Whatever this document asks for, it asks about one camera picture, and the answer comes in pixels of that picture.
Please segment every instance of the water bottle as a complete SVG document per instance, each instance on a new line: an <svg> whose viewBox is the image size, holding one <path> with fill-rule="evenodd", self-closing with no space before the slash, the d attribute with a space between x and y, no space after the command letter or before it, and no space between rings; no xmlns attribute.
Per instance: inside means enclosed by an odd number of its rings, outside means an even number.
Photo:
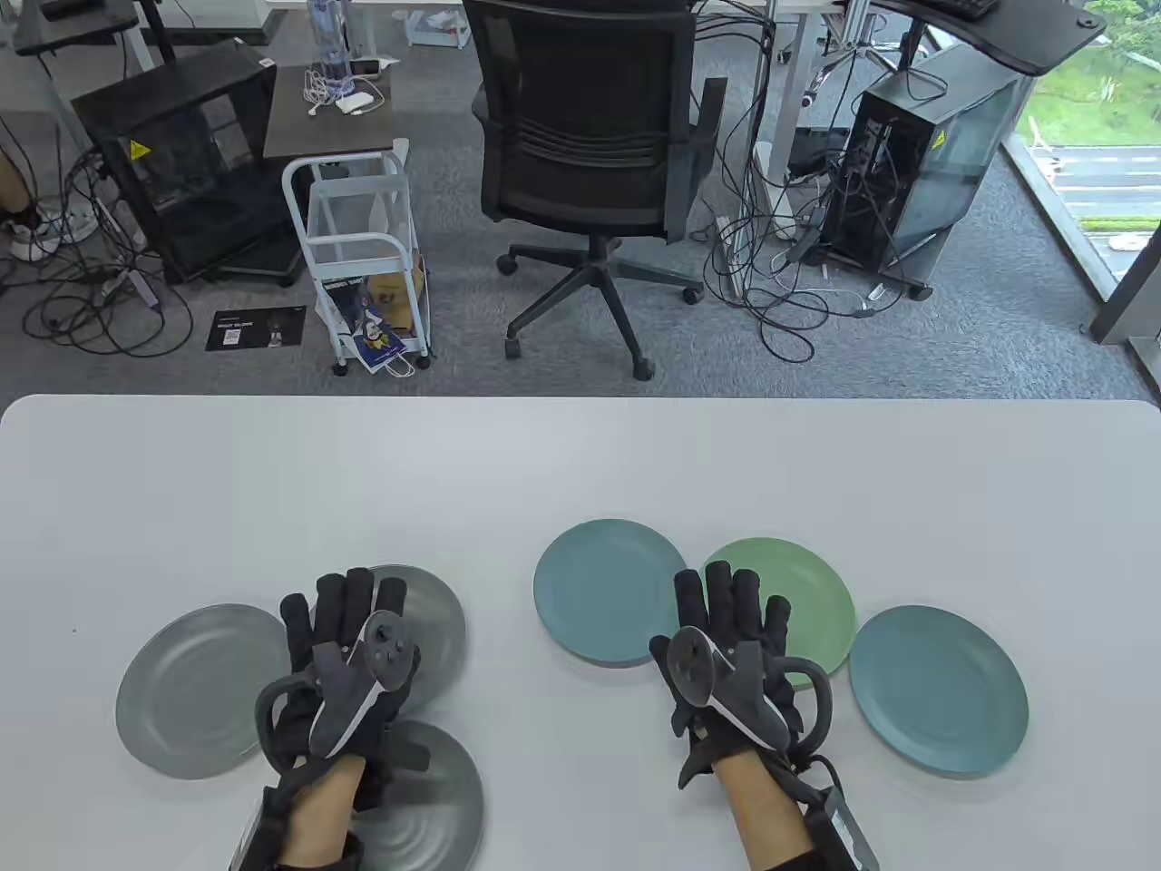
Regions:
<svg viewBox="0 0 1161 871"><path fill-rule="evenodd" d="M344 35L342 5L340 0L308 0L310 24L315 31L315 44L322 65L326 88L334 99L346 96L355 89L351 77L351 58Z"/></svg>

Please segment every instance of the black office chair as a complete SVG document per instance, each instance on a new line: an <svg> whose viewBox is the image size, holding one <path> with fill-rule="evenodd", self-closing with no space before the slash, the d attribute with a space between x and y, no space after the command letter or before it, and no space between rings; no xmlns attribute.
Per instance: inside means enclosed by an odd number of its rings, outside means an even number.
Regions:
<svg viewBox="0 0 1161 871"><path fill-rule="evenodd" d="M484 128L481 202L493 221L589 237L587 251L512 245L517 258L571 272L507 327L517 333L585 286L599 288L633 354L633 376L652 377L618 276L683 288L691 305L705 287L687 275L623 260L625 236L677 242L698 185L714 160L726 79L707 79L690 123L694 17L686 0L466 0L484 84L471 110Z"/></svg>

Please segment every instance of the vr controller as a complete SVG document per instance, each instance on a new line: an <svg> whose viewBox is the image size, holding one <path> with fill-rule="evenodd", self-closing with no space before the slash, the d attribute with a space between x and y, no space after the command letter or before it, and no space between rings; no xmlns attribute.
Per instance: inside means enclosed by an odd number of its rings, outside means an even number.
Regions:
<svg viewBox="0 0 1161 871"><path fill-rule="evenodd" d="M879 861L848 808L830 763L825 765L835 783L827 789L815 789L798 776L821 760L815 754L830 732L834 697L825 671L810 660L771 656L757 641L722 650L694 626L673 635L666 665L688 705L713 708L767 751L759 753L766 770L787 796L807 806L807 830L827 871L879 871ZM786 720L765 693L766 677L785 672L809 677L817 700L814 728L793 747ZM675 733L680 735L686 722L683 711L673 713Z"/></svg>

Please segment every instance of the plate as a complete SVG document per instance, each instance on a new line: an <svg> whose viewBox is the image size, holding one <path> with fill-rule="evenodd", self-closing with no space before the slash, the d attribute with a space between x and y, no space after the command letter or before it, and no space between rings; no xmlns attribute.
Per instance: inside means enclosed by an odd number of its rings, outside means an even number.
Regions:
<svg viewBox="0 0 1161 871"><path fill-rule="evenodd" d="M763 605L771 596L791 603L786 655L816 662L834 674L851 652L858 617L850 590L827 562L813 550L783 539L741 539L706 560L726 560L735 571L753 569L762 578ZM786 676L795 690L810 685L806 675Z"/></svg>
<svg viewBox="0 0 1161 871"><path fill-rule="evenodd" d="M391 735L426 747L431 764L394 770L382 804L352 818L363 871L467 871L484 832L476 764L460 742L425 722L401 722Z"/></svg>
<svg viewBox="0 0 1161 871"><path fill-rule="evenodd" d="M548 634L598 665L650 661L649 639L677 632L677 548L632 520L590 520L562 533L536 564L533 596Z"/></svg>
<svg viewBox="0 0 1161 871"><path fill-rule="evenodd" d="M445 693L463 669L468 649L468 625L463 606L450 586L432 573L414 566L375 566L372 574L375 575L376 585L385 577L398 577L408 582L403 614L423 658L402 712L414 713Z"/></svg>
<svg viewBox="0 0 1161 871"><path fill-rule="evenodd" d="M282 622L250 605L210 605L140 649L117 691L121 741L163 775L224 773L258 747L254 699L290 674Z"/></svg>
<svg viewBox="0 0 1161 871"><path fill-rule="evenodd" d="M884 741L949 777L995 771L1027 732L1027 693L1008 654L937 607L904 605L867 620L851 649L851 686Z"/></svg>

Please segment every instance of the computer case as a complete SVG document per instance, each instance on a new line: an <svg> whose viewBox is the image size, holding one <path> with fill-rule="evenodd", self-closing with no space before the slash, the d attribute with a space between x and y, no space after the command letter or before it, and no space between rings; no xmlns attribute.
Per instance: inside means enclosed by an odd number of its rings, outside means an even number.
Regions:
<svg viewBox="0 0 1161 871"><path fill-rule="evenodd" d="M964 217L1019 111L1022 79L958 44L868 88L827 206L823 249L882 272Z"/></svg>
<svg viewBox="0 0 1161 871"><path fill-rule="evenodd" d="M73 101L171 283L294 239L262 157L274 65L230 39Z"/></svg>

